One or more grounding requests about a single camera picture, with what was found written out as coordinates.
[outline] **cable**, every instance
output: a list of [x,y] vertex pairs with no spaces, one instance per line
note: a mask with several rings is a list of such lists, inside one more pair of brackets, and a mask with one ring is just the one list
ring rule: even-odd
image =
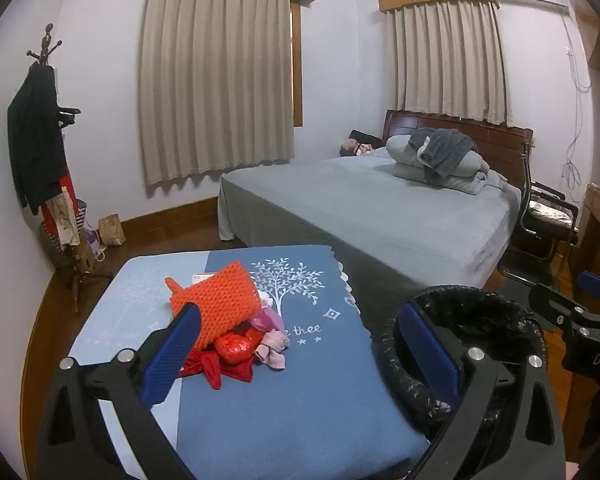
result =
[[576,144],[582,133],[582,127],[583,127],[583,123],[584,123],[584,120],[583,120],[584,110],[582,107],[582,94],[587,93],[591,90],[591,81],[589,81],[588,86],[583,86],[580,84],[580,73],[578,72],[578,66],[575,61],[575,49],[573,47],[573,41],[571,41],[571,35],[569,33],[569,28],[567,27],[567,22],[564,19],[564,14],[561,14],[560,16],[562,18],[562,24],[564,25],[564,31],[567,33],[567,40],[569,42],[569,66],[571,69],[571,80],[573,81],[573,84],[576,89],[576,106],[575,106],[576,117],[575,117],[574,134],[573,134],[573,140],[567,147],[566,160],[565,160],[565,163],[562,165],[562,176],[567,181],[567,192],[569,193],[569,197],[570,197],[571,201],[575,202],[577,204],[581,204],[584,202],[584,200],[576,200],[573,198],[573,191],[575,190],[576,186],[579,188],[582,184],[582,178],[580,177],[580,171],[578,171],[578,168],[573,163],[573,157],[575,156],[575,153],[576,153]]

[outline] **paper bag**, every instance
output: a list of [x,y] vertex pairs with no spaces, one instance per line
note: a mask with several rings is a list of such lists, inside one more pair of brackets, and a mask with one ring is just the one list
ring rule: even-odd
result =
[[93,270],[96,265],[96,257],[87,241],[84,229],[80,229],[80,243],[75,249],[75,255],[78,259],[78,269]]
[[98,220],[98,231],[100,232],[100,240],[106,246],[122,245],[126,240],[117,214],[105,216]]

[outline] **silver bolt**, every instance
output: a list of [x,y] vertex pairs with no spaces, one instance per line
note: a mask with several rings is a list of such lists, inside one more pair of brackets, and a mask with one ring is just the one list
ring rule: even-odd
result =
[[121,363],[128,363],[135,357],[136,353],[131,348],[125,348],[118,352],[117,359]]
[[484,359],[484,352],[480,350],[478,347],[469,348],[467,352],[469,357],[474,361],[482,361]]
[[62,359],[62,361],[60,361],[60,369],[61,370],[69,370],[71,368],[73,368],[74,366],[74,360],[71,359],[70,357],[65,357],[64,359]]
[[533,368],[539,368],[542,366],[542,359],[537,355],[530,355],[529,364],[532,365]]

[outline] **white tree pattern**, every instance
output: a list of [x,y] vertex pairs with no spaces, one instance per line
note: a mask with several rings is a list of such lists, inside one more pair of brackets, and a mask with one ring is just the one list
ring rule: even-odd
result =
[[279,316],[282,316],[282,298],[287,294],[302,294],[312,300],[313,304],[317,303],[315,289],[324,288],[318,279],[322,271],[309,272],[302,262],[298,263],[298,267],[289,267],[289,258],[264,261],[264,264],[251,264],[257,269],[251,272],[251,277],[257,288],[271,295]]

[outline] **curtain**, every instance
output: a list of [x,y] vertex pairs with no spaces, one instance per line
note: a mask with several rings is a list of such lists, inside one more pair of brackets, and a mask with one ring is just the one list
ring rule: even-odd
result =
[[148,0],[146,183],[294,154],[289,0]]
[[388,12],[395,109],[510,124],[495,10],[452,0]]

